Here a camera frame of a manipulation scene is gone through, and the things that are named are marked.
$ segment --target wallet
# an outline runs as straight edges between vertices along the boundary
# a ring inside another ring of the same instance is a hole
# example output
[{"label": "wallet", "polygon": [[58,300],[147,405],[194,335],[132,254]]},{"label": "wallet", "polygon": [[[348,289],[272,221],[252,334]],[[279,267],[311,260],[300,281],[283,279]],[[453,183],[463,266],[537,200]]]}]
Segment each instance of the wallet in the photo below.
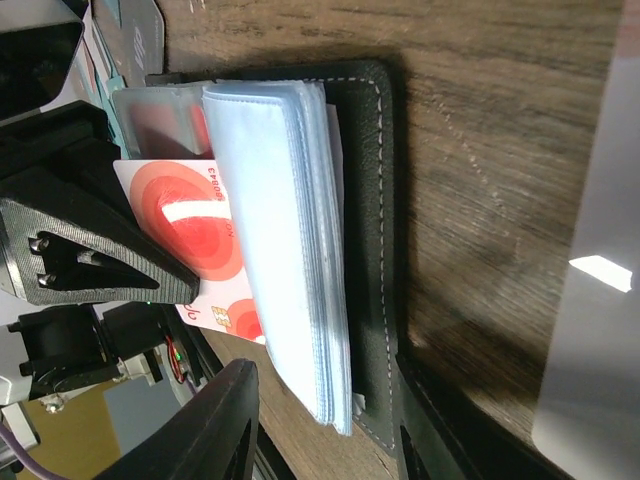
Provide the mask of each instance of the wallet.
[{"label": "wallet", "polygon": [[[398,332],[406,328],[402,295],[407,276],[403,180],[407,129],[399,74],[378,60],[354,60],[249,69],[209,78],[321,82],[327,104],[337,109],[344,157],[351,371],[354,393],[365,398],[365,408],[354,421],[395,455],[394,402],[400,402],[395,357]],[[181,74],[147,77],[147,85],[183,81]]]}]

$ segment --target white stitching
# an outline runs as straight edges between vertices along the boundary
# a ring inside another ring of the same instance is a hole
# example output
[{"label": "white stitching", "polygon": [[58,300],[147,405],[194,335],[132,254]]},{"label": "white stitching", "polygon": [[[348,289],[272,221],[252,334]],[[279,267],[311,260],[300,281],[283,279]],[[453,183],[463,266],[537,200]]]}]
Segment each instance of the white stitching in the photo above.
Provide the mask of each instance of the white stitching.
[{"label": "white stitching", "polygon": [[[391,418],[393,418],[393,388],[391,383],[391,345],[389,341],[389,324],[387,322],[387,307],[385,305],[385,292],[384,292],[384,195],[382,191],[382,94],[380,93],[380,88],[378,88],[378,84],[374,80],[369,80],[366,78],[355,78],[355,77],[339,77],[339,78],[305,78],[305,82],[367,82],[369,85],[372,85],[376,91],[376,95],[378,95],[378,188],[380,192],[380,305],[382,307],[382,319],[384,320],[384,337],[387,343],[387,376],[389,378],[389,410],[391,410]],[[393,430],[391,432],[391,446],[387,445],[380,437],[378,437],[375,433],[371,431],[371,429],[367,426],[367,424],[362,421],[362,419],[356,417],[358,423],[362,424],[362,426],[373,435],[380,443],[382,443],[389,450],[395,449],[396,441],[395,436],[393,434]]]}]

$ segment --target yellow surface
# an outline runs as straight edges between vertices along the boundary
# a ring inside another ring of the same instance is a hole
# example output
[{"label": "yellow surface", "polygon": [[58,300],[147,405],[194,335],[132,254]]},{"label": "yellow surface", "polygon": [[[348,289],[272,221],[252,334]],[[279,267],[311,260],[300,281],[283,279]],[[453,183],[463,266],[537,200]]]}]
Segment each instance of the yellow surface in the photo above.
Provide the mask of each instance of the yellow surface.
[{"label": "yellow surface", "polygon": [[[37,400],[26,410],[40,435],[41,444],[31,456],[48,470],[71,480],[90,479],[120,458],[120,449],[102,393],[107,382],[67,403],[55,415],[45,412]],[[18,480],[36,479],[26,469]]]}]

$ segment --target wooden table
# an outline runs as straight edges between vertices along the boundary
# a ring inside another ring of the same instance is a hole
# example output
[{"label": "wooden table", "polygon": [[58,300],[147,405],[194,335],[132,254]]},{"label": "wooden table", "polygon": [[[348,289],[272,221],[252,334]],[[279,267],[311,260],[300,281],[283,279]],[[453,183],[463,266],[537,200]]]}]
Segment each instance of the wooden table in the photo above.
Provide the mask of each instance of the wooden table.
[{"label": "wooden table", "polygon": [[[408,72],[415,356],[525,442],[622,1],[160,0],[169,71],[381,57]],[[396,478],[314,425],[257,345],[261,421],[299,478]]]}]

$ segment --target red and white card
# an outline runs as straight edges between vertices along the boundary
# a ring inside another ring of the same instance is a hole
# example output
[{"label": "red and white card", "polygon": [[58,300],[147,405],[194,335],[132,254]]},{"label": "red and white card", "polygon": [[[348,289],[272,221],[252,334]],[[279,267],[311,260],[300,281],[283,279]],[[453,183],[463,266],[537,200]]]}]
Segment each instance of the red and white card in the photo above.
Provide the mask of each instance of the red and white card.
[{"label": "red and white card", "polygon": [[215,160],[116,160],[140,225],[200,276],[200,294],[177,305],[190,325],[258,343],[264,335]]}]

